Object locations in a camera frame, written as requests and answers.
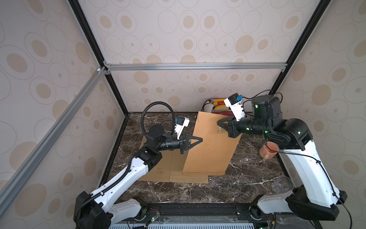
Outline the kraft file bag stack bottom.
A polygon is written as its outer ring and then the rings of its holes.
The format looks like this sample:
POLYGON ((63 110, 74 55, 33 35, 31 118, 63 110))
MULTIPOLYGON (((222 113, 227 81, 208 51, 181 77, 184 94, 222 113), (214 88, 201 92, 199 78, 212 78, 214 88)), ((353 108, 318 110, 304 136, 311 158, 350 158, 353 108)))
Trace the kraft file bag stack bottom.
POLYGON ((193 135, 203 142, 189 150, 183 174, 222 176, 230 164, 241 136, 230 138, 228 133, 217 125, 224 115, 199 112, 193 135))

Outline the kraft file bag stack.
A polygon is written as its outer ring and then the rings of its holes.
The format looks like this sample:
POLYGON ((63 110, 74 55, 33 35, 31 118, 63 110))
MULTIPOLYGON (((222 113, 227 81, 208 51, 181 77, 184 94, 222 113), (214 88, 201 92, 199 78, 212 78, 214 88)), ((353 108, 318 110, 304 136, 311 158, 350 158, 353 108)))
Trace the kraft file bag stack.
POLYGON ((172 152, 172 161, 170 168, 170 182, 174 183, 193 183, 193 184, 207 184, 208 176, 199 175, 184 175, 183 168, 185 165, 188 153, 180 153, 180 150, 174 150, 172 152))
POLYGON ((189 150, 183 174, 222 176, 230 164, 241 136, 230 138, 228 133, 217 125, 224 115, 199 112, 193 135, 203 142, 189 150))

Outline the kraft file bag stack top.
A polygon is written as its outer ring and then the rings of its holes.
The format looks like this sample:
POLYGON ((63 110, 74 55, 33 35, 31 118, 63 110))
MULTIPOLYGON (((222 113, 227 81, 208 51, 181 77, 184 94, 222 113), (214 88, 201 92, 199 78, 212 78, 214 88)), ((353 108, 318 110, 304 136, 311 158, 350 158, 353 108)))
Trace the kraft file bag stack top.
POLYGON ((188 153, 180 153, 180 150, 174 150, 172 152, 172 161, 170 168, 170 182, 174 183, 193 183, 193 184, 207 184, 208 176, 199 175, 184 175, 183 168, 185 165, 188 153))

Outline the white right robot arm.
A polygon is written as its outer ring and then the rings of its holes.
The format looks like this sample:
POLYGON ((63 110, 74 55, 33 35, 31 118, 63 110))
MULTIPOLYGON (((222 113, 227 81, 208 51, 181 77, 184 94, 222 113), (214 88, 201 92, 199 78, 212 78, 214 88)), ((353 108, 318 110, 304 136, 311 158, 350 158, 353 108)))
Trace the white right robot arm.
POLYGON ((307 124, 296 118, 284 119, 280 99, 259 95, 252 99, 252 117, 247 117, 242 96, 233 94, 224 100, 233 115, 217 122, 236 138, 240 134, 260 135, 264 150, 288 156, 302 185, 283 194, 258 196, 250 207, 253 217, 259 214, 293 213, 305 220, 335 221, 338 205, 347 194, 329 177, 318 155, 313 135, 307 124))

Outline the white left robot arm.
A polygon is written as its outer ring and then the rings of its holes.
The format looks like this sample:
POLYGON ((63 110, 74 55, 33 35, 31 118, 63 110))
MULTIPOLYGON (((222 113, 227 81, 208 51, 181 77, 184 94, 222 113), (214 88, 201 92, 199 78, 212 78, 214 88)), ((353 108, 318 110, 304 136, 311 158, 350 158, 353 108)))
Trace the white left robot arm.
POLYGON ((179 149, 184 153, 203 142, 200 137, 186 134, 178 139, 165 132, 161 125, 153 125, 143 134, 146 142, 121 172, 90 194, 84 191, 78 195, 73 216, 77 229, 107 229, 139 215, 142 204, 138 200, 132 198, 120 204, 116 204, 116 200, 160 162, 162 151, 179 149))

